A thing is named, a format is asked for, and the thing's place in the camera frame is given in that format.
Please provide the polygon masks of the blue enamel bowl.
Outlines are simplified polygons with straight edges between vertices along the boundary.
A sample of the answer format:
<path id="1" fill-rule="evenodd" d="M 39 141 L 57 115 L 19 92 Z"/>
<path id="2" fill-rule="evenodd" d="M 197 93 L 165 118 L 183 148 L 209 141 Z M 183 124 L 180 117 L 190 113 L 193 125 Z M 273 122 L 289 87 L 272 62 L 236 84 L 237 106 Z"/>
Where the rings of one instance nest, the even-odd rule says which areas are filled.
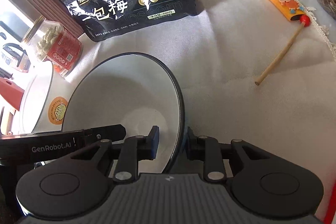
<path id="1" fill-rule="evenodd" d="M 159 127 L 154 160 L 141 173 L 168 173 L 185 135 L 185 104 L 179 83 L 161 60 L 140 52 L 123 53 L 95 66 L 72 93 L 62 131 L 121 124 L 128 137 Z"/>

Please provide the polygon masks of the plastic peanut jar red label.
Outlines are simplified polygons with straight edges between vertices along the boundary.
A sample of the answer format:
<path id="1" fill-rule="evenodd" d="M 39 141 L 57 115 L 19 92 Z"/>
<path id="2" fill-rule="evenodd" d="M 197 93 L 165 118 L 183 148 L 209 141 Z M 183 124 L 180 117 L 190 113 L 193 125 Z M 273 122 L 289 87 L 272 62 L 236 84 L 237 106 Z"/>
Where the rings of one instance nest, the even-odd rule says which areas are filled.
<path id="1" fill-rule="evenodd" d="M 40 16 L 22 39 L 32 64 L 51 61 L 54 71 L 66 77 L 79 61 L 82 43 L 61 23 Z"/>

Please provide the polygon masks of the wooden stick red ball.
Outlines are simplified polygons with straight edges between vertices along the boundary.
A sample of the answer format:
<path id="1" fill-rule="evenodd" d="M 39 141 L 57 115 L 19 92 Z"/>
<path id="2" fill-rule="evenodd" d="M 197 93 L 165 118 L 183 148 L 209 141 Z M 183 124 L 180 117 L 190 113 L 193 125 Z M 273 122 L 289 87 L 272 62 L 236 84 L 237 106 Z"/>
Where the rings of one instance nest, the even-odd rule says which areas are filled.
<path id="1" fill-rule="evenodd" d="M 259 86 L 266 77 L 271 73 L 271 71 L 281 62 L 284 56 L 287 54 L 288 50 L 294 44 L 297 36 L 302 32 L 302 30 L 308 26 L 310 26 L 311 20 L 307 15 L 302 15 L 299 19 L 300 25 L 299 28 L 295 31 L 293 36 L 289 39 L 286 46 L 278 53 L 275 59 L 268 65 L 268 67 L 264 70 L 264 72 L 257 78 L 255 84 Z"/>

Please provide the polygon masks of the beige fringed table cloth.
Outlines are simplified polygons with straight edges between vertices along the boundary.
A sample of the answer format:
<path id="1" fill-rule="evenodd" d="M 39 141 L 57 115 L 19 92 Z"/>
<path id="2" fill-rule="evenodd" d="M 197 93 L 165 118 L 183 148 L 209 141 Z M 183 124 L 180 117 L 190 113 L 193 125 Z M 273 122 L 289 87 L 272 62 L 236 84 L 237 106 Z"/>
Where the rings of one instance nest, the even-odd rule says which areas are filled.
<path id="1" fill-rule="evenodd" d="M 244 139 L 314 172 L 324 196 L 335 182 L 335 60 L 315 26 L 305 28 L 262 82 L 256 78 L 298 27 L 268 0 L 197 0 L 197 16 L 94 43 L 81 41 L 81 60 L 68 81 L 123 52 L 164 62 L 183 92 L 187 122 L 200 134 Z"/>

